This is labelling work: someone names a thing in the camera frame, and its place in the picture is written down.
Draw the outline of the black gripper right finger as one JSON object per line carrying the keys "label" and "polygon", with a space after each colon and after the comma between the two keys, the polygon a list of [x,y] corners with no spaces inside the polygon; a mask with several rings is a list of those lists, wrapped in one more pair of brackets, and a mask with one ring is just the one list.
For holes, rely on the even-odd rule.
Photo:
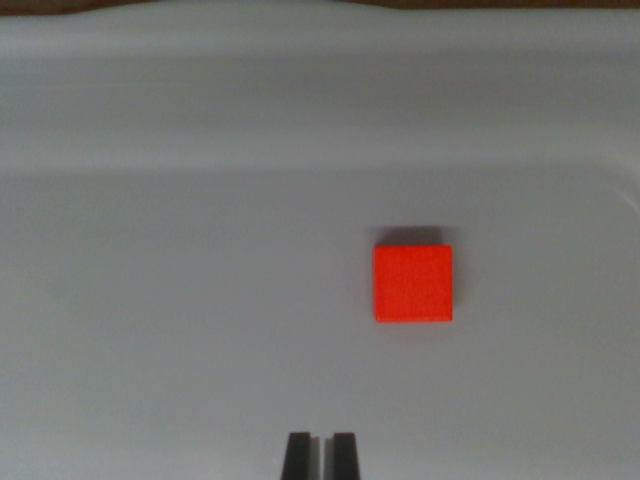
{"label": "black gripper right finger", "polygon": [[356,435],[334,433],[324,442],[323,478],[326,480],[360,480]]}

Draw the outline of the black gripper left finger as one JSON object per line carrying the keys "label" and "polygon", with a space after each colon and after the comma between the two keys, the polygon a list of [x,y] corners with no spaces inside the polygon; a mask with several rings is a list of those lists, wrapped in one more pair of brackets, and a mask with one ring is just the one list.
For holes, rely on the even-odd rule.
{"label": "black gripper left finger", "polygon": [[320,439],[310,432],[291,432],[280,479],[318,480],[320,477]]}

